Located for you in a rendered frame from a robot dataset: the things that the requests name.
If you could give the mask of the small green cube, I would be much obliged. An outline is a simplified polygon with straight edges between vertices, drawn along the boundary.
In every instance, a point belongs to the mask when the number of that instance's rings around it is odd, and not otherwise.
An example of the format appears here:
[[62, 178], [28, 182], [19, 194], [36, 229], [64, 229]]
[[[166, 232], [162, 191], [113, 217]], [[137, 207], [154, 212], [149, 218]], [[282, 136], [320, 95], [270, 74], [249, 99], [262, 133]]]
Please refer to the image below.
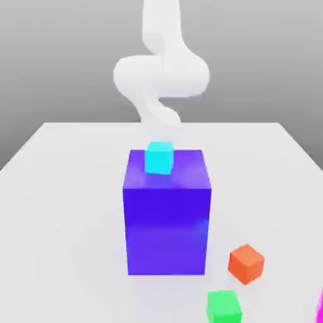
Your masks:
[[209, 323], [242, 323], [242, 309], [234, 290], [208, 292], [206, 313]]

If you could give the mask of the small cyan cube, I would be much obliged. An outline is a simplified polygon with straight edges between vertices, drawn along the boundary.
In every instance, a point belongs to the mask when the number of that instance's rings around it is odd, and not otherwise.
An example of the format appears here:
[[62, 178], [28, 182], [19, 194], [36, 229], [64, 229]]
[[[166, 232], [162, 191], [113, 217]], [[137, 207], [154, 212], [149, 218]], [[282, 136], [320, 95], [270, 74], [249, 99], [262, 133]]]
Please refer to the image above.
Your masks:
[[174, 163], [173, 143], [152, 141], [144, 152], [144, 170], [146, 173], [170, 175]]

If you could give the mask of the small orange cube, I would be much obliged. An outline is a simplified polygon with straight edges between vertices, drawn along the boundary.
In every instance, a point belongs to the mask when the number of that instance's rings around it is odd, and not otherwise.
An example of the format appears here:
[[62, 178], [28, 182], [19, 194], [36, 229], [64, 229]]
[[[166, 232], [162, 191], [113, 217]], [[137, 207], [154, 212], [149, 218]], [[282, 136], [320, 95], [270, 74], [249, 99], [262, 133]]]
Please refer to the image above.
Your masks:
[[244, 285], [259, 278], [263, 268], [264, 256], [249, 244], [230, 252], [228, 271]]

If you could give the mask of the small magenta cube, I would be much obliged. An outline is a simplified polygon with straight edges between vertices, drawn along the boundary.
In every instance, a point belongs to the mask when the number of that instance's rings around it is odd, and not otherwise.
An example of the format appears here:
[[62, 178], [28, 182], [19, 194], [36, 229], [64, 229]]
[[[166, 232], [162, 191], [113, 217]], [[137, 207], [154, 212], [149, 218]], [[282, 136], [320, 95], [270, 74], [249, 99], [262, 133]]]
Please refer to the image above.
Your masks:
[[323, 323], [323, 290], [320, 293], [320, 298], [317, 305], [315, 323]]

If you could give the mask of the large purple box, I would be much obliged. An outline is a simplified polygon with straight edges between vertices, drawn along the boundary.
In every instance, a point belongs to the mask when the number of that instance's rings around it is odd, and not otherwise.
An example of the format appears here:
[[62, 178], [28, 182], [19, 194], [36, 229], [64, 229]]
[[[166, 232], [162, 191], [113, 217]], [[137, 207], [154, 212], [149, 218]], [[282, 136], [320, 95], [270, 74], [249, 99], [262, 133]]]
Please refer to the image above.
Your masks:
[[211, 183], [200, 150], [177, 150], [170, 175], [146, 173], [131, 150], [123, 185], [130, 275], [203, 275]]

